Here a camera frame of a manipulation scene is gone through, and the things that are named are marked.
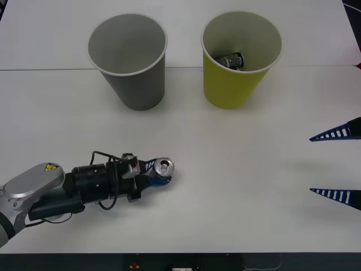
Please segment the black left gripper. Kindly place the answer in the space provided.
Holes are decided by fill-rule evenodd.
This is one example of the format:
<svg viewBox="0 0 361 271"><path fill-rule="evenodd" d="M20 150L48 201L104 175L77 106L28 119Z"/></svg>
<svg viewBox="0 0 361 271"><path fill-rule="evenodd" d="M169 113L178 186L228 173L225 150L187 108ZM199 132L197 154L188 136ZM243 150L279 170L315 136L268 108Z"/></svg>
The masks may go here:
<svg viewBox="0 0 361 271"><path fill-rule="evenodd" d="M127 197L129 202L141 198L142 192L149 187L161 187L171 181L169 177L148 176L157 159L148 161L138 158L109 159L107 171L110 176L111 192L109 197L115 202L119 197Z"/></svg>

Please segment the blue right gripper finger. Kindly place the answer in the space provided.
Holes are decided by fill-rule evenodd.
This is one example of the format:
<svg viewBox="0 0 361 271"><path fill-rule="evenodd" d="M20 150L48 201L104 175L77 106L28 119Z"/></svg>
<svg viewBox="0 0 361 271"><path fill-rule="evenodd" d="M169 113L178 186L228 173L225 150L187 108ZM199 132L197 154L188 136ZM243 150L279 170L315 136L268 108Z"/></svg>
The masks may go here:
<svg viewBox="0 0 361 271"><path fill-rule="evenodd" d="M325 198L332 199L336 202L360 210L360 205L361 205L360 190L335 190L335 189L310 188L310 191L318 195L321 195Z"/></svg>
<svg viewBox="0 0 361 271"><path fill-rule="evenodd" d="M360 140L360 117L310 138L311 142Z"/></svg>

